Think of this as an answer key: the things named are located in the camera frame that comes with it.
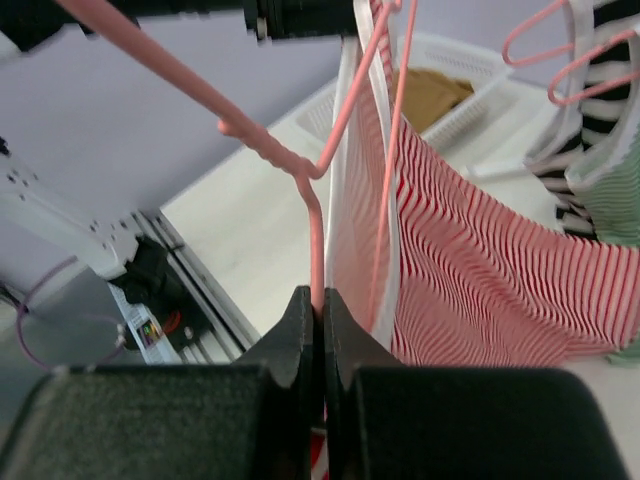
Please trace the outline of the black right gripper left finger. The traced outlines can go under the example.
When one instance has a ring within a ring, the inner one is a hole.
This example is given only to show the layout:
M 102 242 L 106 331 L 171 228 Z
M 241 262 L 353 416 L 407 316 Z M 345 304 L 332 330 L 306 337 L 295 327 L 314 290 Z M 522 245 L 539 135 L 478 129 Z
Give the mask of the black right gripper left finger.
M 275 383 L 290 389 L 300 377 L 312 373 L 314 358 L 314 316 L 308 286 L 298 286 L 281 319 L 234 365 L 265 367 Z

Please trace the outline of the green white striped tank top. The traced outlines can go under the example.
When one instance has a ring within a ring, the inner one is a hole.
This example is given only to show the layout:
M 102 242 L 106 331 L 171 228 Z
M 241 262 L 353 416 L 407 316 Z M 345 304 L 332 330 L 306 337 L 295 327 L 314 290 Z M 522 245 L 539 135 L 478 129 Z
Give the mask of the green white striped tank top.
M 620 157 L 586 160 L 566 173 L 604 243 L 639 246 L 639 145 Z

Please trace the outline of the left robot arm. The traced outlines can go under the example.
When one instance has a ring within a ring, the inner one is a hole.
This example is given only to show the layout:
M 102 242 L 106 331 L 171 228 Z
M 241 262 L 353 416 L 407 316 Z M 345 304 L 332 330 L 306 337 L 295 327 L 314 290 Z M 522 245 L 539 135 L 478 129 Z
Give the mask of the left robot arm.
M 337 39 L 258 43 L 241 14 L 142 29 L 254 121 L 271 125 L 332 80 Z M 68 27 L 1 64 L 1 134 L 52 189 L 100 220 L 161 208 L 235 299 L 309 278 L 309 224 L 289 175 L 101 38 Z

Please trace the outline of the red white striped tank top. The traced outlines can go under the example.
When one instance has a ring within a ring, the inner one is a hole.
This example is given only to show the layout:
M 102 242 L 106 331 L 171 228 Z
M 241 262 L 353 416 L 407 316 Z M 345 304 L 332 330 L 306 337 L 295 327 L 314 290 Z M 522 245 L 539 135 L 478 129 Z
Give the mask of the red white striped tank top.
M 572 240 L 393 124 L 383 33 L 331 172 L 325 275 L 391 364 L 361 367 L 329 477 L 625 479 L 571 359 L 639 324 L 639 254 Z

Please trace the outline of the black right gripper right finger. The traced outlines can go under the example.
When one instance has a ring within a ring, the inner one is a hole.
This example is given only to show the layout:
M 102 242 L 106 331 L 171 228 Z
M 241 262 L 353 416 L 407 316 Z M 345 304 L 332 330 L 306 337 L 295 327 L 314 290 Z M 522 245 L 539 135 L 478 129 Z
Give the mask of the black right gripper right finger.
M 326 373 L 341 390 L 348 390 L 361 367 L 399 367 L 400 362 L 352 317 L 340 293 L 325 290 L 323 309 Z

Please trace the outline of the tan tank top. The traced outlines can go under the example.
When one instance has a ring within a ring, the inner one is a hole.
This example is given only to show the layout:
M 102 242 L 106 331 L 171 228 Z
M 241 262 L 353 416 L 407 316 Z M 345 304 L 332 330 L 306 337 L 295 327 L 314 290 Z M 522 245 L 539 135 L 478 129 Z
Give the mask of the tan tank top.
M 432 69 L 408 68 L 402 113 L 418 133 L 424 133 L 473 94 L 468 80 L 451 78 Z

